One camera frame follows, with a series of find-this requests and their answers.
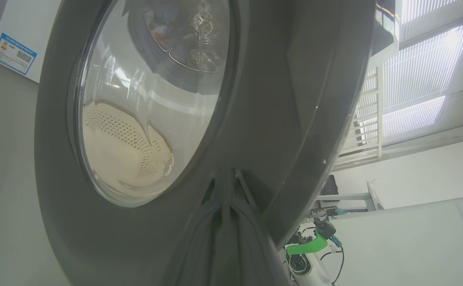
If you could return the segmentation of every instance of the blue connector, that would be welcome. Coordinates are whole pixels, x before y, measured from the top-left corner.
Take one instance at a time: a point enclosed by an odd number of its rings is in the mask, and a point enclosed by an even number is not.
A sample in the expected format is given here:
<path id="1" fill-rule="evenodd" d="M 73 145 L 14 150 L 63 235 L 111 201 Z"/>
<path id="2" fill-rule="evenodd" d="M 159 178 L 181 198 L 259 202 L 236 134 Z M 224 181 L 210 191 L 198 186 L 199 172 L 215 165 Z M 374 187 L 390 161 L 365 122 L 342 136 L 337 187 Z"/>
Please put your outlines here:
<path id="1" fill-rule="evenodd" d="M 341 247 L 343 244 L 339 241 L 339 239 L 336 236 L 331 236 L 330 240 L 337 246 Z"/>

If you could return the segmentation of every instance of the blue and white sticker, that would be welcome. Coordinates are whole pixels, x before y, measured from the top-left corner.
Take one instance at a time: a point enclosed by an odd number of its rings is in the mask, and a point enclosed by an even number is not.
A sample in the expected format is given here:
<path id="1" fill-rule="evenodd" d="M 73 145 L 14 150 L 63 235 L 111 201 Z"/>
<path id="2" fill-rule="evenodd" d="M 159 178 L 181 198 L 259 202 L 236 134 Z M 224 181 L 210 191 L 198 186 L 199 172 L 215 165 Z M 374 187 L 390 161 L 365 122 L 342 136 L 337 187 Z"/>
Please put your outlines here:
<path id="1" fill-rule="evenodd" d="M 2 33 L 0 37 L 0 63 L 26 75 L 37 54 Z"/>

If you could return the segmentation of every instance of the open washing machine door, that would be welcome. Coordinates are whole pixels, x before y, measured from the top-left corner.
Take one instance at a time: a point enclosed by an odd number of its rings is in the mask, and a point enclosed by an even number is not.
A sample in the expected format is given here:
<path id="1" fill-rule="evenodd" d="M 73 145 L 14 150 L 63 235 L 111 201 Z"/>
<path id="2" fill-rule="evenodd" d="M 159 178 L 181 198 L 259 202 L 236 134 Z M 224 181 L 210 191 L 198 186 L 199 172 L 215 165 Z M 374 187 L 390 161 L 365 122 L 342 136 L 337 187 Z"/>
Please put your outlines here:
<path id="1" fill-rule="evenodd" d="M 35 162 L 68 279 L 282 284 L 275 250 L 326 181 L 374 13 L 374 0 L 65 0 Z"/>

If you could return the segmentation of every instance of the qr code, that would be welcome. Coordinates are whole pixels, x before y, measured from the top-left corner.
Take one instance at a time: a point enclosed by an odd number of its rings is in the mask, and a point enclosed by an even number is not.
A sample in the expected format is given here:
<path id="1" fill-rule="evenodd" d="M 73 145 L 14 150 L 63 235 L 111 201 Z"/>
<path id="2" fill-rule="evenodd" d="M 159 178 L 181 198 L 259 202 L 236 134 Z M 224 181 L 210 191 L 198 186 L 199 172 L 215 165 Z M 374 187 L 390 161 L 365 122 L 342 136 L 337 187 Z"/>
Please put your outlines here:
<path id="1" fill-rule="evenodd" d="M 30 63 L 30 60 L 32 59 L 32 56 L 29 56 L 29 55 L 25 54 L 22 51 L 18 51 L 18 54 L 16 56 L 18 58 L 21 58 L 22 60 L 24 60 L 27 63 Z"/>

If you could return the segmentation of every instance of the round glass door window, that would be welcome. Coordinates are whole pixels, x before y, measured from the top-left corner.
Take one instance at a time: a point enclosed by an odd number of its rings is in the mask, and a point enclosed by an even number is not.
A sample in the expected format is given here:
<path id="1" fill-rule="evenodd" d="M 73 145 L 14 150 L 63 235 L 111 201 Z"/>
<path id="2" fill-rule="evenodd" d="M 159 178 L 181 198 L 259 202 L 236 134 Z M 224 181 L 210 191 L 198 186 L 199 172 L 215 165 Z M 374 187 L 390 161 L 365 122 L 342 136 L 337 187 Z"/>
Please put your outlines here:
<path id="1" fill-rule="evenodd" d="M 224 0 L 118 0 L 82 75 L 79 145 L 97 191 L 135 207 L 184 170 L 208 127 L 229 40 Z"/>

